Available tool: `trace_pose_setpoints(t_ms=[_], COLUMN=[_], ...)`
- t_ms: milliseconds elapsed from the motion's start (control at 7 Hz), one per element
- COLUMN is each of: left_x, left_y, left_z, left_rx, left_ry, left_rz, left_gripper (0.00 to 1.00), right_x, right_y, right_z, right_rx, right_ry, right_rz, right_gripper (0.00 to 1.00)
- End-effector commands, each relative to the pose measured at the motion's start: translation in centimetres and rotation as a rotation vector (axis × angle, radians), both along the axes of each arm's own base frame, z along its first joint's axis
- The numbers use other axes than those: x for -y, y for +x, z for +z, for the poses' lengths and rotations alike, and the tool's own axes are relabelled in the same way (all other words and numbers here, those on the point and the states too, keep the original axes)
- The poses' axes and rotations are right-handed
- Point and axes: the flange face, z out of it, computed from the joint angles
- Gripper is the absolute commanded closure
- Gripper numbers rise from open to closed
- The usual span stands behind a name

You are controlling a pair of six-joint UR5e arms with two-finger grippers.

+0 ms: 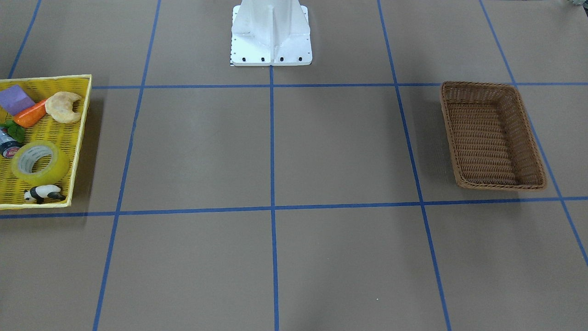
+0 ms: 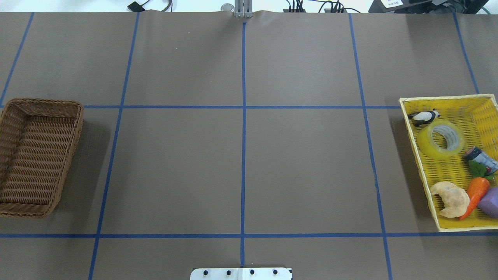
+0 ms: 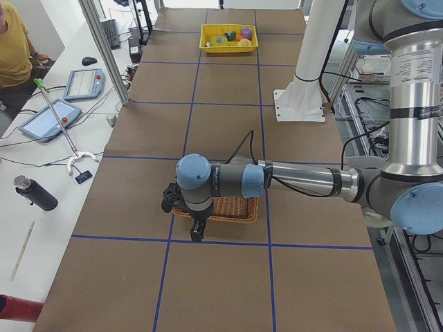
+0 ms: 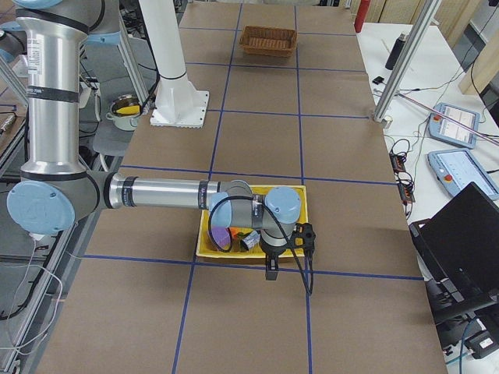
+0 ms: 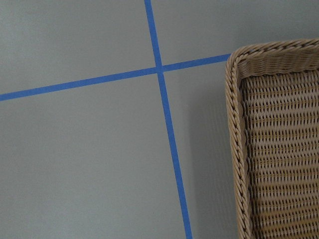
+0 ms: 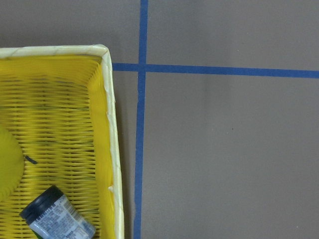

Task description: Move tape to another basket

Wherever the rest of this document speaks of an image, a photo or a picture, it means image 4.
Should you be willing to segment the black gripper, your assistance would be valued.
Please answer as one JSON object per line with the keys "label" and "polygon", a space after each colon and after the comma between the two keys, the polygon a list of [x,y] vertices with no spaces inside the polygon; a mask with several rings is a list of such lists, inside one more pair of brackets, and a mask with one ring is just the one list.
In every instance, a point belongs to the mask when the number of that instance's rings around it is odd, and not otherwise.
{"label": "black gripper", "polygon": [[265,253],[265,280],[276,281],[279,273],[278,259],[281,252],[267,246],[264,246],[262,250]]}

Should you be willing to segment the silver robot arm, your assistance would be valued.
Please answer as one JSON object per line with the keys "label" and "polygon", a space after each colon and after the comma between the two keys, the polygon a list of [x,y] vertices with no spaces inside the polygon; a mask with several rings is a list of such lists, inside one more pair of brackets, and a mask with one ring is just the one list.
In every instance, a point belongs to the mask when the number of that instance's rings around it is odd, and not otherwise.
{"label": "silver robot arm", "polygon": [[18,1],[16,19],[27,35],[30,142],[6,203],[24,230],[54,235],[107,208],[181,207],[208,211],[210,228],[258,231],[268,280],[284,251],[313,253],[313,230],[299,222],[302,201],[289,187],[257,195],[243,181],[123,177],[80,163],[80,48],[91,38],[120,42],[116,1]]}

